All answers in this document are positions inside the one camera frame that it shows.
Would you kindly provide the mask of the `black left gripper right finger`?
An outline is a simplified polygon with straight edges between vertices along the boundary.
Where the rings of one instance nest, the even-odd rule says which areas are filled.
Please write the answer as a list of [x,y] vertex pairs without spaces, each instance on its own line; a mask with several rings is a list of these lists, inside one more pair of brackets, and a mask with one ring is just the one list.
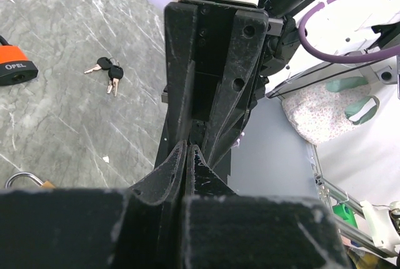
[[188,150],[182,268],[349,268],[332,214],[320,200],[239,196]]

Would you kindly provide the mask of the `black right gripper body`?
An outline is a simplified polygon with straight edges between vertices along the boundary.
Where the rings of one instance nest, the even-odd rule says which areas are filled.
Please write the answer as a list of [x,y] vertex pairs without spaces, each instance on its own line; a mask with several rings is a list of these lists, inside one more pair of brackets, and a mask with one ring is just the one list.
[[[223,0],[179,0],[172,3],[193,4],[198,8],[194,47],[195,74],[191,128],[189,137],[185,141],[192,145],[198,145],[202,152],[211,109],[223,77],[233,29],[233,17],[236,11],[265,12],[267,15],[268,13],[250,4]],[[279,36],[282,28],[283,21],[281,19],[270,18],[268,15],[267,32],[261,53],[243,94],[222,132],[222,137],[217,146],[216,156],[218,159],[213,167],[234,146],[248,122],[250,112],[256,105],[255,89],[258,85],[259,71],[268,46],[268,40],[272,36]],[[162,99],[168,106],[167,89],[168,86],[166,85]],[[162,131],[162,157],[166,158],[176,144],[169,143],[168,126],[165,119]]]

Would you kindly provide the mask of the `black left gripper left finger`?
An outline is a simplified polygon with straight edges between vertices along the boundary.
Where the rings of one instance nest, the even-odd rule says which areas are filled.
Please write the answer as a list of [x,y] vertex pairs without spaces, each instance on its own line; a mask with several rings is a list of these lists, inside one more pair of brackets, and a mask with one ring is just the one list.
[[181,268],[188,145],[126,189],[1,191],[2,268]]

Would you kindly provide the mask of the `small brass padlock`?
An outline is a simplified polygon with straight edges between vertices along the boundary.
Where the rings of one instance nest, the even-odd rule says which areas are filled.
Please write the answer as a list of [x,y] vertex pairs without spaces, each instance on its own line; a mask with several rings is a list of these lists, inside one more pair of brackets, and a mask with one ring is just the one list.
[[54,189],[55,188],[55,186],[50,181],[48,181],[48,180],[43,181],[40,178],[38,178],[36,175],[34,175],[33,173],[26,172],[26,171],[15,173],[12,176],[10,176],[6,180],[6,182],[4,184],[4,187],[5,188],[12,187],[13,183],[16,180],[21,179],[21,178],[29,179],[35,185],[38,185],[38,187],[40,187],[40,188],[49,188],[49,189]]

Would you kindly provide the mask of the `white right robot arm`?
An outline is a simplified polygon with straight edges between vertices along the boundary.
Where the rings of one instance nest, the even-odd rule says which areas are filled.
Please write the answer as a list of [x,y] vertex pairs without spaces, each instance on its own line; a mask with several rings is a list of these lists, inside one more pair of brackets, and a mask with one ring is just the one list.
[[289,68],[375,63],[399,53],[399,0],[172,0],[164,8],[167,103],[156,163],[180,141],[216,166]]

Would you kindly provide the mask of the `black headed keys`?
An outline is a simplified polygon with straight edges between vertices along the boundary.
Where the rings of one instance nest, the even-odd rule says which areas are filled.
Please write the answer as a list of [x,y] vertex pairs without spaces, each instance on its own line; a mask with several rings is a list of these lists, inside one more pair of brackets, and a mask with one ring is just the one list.
[[89,74],[95,71],[106,71],[109,82],[107,86],[107,94],[113,94],[114,97],[117,96],[118,94],[118,87],[119,87],[119,82],[121,79],[124,77],[124,70],[123,68],[119,65],[119,63],[114,64],[110,58],[107,57],[100,57],[96,64],[85,70],[84,74]]

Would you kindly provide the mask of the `aluminium frame rail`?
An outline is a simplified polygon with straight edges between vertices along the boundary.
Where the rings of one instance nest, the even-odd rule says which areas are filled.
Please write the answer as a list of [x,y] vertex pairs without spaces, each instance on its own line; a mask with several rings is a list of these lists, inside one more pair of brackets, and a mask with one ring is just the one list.
[[340,234],[382,258],[399,257],[399,201],[389,205],[358,201],[323,175],[315,145],[308,143],[307,152],[319,197],[333,212]]

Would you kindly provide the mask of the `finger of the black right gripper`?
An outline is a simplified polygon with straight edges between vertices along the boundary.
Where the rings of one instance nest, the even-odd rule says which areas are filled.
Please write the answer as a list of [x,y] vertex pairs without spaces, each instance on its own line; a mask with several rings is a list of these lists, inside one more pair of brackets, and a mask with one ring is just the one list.
[[191,128],[197,8],[193,4],[169,3],[164,10],[170,144],[188,139]]
[[236,11],[221,85],[213,102],[202,144],[205,162],[213,167],[219,140],[258,61],[268,29],[265,12]]

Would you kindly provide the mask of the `orange black padlock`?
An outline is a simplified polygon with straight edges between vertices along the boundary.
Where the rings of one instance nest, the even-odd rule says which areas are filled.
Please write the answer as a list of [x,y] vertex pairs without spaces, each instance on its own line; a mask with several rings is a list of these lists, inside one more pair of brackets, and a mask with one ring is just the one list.
[[1,36],[1,86],[25,83],[37,78],[38,69],[18,46],[10,45]]

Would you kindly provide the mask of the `floral fabric bag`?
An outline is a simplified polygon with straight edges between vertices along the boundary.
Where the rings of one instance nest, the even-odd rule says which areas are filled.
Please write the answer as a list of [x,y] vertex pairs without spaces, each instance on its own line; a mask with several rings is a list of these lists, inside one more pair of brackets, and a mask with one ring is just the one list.
[[371,120],[380,100],[361,76],[334,79],[299,90],[283,99],[284,113],[306,141],[318,145]]

